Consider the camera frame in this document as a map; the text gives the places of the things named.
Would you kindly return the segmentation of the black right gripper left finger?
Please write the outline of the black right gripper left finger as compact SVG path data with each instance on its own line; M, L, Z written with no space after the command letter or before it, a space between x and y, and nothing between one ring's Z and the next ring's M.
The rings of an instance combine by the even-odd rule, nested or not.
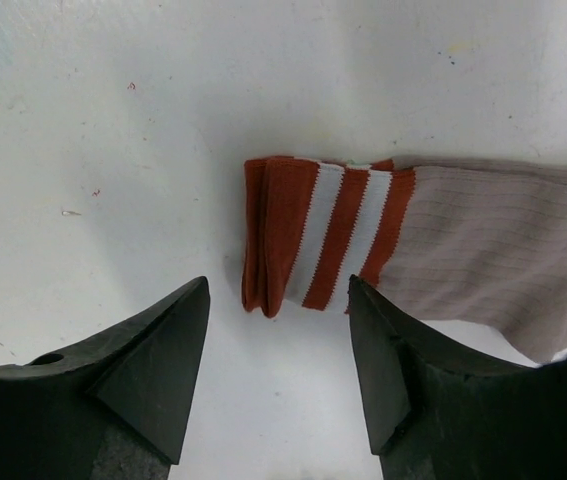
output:
M0 366L0 479L165 479L202 358L209 284L24 365Z

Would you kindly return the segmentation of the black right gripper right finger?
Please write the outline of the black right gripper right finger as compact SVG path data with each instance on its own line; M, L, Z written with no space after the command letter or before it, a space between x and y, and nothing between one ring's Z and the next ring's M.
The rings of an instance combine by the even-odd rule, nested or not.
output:
M567 479L567 358L530 368L463 345L358 277L349 320L387 479Z

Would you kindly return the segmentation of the beige sock with rust stripes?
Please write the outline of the beige sock with rust stripes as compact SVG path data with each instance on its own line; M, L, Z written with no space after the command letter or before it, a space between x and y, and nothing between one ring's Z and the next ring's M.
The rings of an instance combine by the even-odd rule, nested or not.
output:
M567 348L567 166L274 156L244 175L245 309L344 313L355 275L416 318L493 328L534 362Z

